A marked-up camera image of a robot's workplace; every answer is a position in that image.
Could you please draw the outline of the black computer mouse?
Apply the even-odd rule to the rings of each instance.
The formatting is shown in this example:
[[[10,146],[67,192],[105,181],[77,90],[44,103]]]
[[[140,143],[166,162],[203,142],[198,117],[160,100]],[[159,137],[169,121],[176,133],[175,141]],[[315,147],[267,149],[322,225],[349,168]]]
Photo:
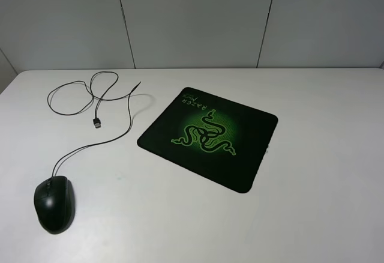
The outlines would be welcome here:
[[[67,230],[76,213],[71,181],[65,176],[54,176],[40,183],[34,192],[34,207],[40,225],[48,233]]]

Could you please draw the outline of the black green Razer mouse pad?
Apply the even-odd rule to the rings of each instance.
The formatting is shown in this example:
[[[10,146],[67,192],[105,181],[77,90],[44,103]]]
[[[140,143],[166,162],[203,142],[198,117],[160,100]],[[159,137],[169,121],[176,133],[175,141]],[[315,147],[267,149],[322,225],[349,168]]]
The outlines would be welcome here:
[[[271,113],[185,87],[137,144],[230,190],[247,193],[277,124]]]

